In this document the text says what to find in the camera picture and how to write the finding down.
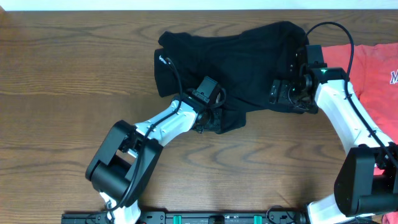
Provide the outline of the black t-shirt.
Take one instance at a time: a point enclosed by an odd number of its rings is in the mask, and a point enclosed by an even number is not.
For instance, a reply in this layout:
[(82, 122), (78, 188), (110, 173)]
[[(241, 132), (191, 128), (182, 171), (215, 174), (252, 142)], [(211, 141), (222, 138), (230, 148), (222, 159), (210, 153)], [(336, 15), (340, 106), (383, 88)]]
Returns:
[(292, 106), (270, 103), (271, 86), (296, 76), (295, 54), (307, 42), (305, 31), (289, 21), (227, 37), (164, 32), (154, 52), (157, 90), (165, 97), (197, 88), (205, 76), (217, 81), (226, 90), (220, 134), (245, 126), (248, 112), (292, 113)]

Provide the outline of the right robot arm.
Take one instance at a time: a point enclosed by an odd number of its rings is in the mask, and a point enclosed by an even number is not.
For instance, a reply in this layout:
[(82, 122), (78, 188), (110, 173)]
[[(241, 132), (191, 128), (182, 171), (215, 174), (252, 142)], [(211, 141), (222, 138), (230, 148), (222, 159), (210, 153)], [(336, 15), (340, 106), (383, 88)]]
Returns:
[(333, 193), (307, 205), (308, 223), (348, 223), (397, 211), (397, 144), (364, 109), (342, 68), (309, 68), (293, 80), (275, 79), (272, 104), (293, 110), (322, 110), (346, 158)]

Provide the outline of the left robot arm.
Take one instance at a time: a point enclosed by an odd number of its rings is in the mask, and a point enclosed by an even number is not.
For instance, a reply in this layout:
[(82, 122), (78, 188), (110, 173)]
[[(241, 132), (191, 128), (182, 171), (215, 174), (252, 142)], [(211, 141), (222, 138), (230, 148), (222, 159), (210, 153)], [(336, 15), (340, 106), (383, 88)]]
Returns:
[(146, 188), (163, 148), (192, 129), (220, 130), (221, 105), (202, 93), (177, 95), (151, 119), (116, 122), (89, 163), (85, 177), (105, 201), (106, 210), (91, 215), (95, 223), (136, 223), (139, 197)]

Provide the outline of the red t-shirt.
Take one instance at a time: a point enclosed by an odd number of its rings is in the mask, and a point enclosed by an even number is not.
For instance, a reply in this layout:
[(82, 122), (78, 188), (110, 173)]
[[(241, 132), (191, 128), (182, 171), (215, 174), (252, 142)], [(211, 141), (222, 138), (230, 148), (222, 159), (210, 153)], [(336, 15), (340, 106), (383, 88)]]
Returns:
[(349, 77), (370, 117), (397, 142), (397, 44), (355, 46)]

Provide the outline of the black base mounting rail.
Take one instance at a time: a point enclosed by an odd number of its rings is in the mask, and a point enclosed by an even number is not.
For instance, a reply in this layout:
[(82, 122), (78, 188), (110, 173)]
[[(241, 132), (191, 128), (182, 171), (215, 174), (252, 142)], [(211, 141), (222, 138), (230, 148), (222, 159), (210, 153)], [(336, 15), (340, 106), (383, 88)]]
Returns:
[(293, 210), (269, 210), (264, 213), (167, 213), (141, 212), (126, 218), (106, 212), (66, 213), (61, 217), (61, 224), (307, 224), (303, 212)]

